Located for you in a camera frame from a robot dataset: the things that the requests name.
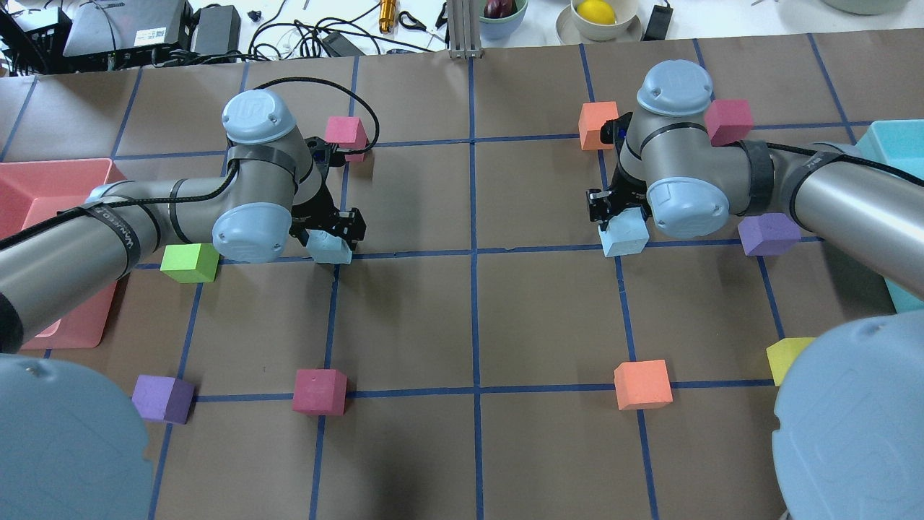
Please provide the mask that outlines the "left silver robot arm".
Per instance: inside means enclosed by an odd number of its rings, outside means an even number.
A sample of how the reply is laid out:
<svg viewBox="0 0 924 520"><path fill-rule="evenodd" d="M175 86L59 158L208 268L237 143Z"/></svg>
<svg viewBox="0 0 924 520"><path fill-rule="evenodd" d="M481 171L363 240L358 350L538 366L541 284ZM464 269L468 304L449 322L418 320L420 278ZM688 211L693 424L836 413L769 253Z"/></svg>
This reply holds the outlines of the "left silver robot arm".
<svg viewBox="0 0 924 520"><path fill-rule="evenodd" d="M2 241L2 517L144 519L148 435L124 391L78 363L20 355L37 333L165 246L210 243L250 264L295 238L344 264L363 240L357 208L339 209L327 169L347 150L306 139L266 83L222 111L227 175L119 181Z"/></svg>

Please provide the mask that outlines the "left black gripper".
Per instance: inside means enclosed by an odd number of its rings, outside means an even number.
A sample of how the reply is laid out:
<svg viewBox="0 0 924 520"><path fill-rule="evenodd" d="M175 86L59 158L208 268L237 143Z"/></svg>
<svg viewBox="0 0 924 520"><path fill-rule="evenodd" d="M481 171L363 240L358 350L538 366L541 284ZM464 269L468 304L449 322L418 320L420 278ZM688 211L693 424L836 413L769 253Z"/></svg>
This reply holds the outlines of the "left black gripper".
<svg viewBox="0 0 924 520"><path fill-rule="evenodd" d="M301 246L307 245L311 230L324 231L344 239L347 246L357 246L365 239L365 220L356 207L349 211L337 208L326 184L330 167L346 165L344 152L340 151L337 144L330 144L320 137L306 139L305 144L311 158L307 180L320 181L320 187L313 197L292 207L292 224L288 234L297 239Z"/></svg>

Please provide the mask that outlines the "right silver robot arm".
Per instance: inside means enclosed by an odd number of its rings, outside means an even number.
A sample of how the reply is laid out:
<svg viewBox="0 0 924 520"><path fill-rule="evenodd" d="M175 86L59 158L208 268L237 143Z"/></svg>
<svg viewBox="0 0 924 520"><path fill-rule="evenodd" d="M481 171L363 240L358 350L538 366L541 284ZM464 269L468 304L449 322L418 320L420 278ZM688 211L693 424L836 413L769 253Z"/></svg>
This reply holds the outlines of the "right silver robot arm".
<svg viewBox="0 0 924 520"><path fill-rule="evenodd" d="M627 245L633 220L691 239L733 215L779 212L922 297L920 178L850 145L715 146L712 91L699 64L663 61L638 89L637 112L601 125L617 163L586 200L607 256L641 251ZM922 517L922 339L918 309L836 326L796 356L773 410L785 519Z"/></svg>

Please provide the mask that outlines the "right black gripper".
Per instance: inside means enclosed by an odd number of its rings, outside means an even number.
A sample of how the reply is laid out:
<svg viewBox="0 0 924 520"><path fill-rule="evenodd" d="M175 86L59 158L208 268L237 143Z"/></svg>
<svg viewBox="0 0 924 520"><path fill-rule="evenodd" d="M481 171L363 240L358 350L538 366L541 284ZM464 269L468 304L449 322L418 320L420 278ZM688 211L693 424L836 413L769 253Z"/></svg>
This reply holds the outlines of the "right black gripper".
<svg viewBox="0 0 924 520"><path fill-rule="evenodd" d="M588 220L607 225L611 218L627 209L639 209L643 221L650 218L650 205L646 198L647 184L627 173L622 165L621 152L627 148L627 132L633 112L603 123L601 138L604 144L614 145L615 169L605 190L592 188L586 191Z"/></svg>

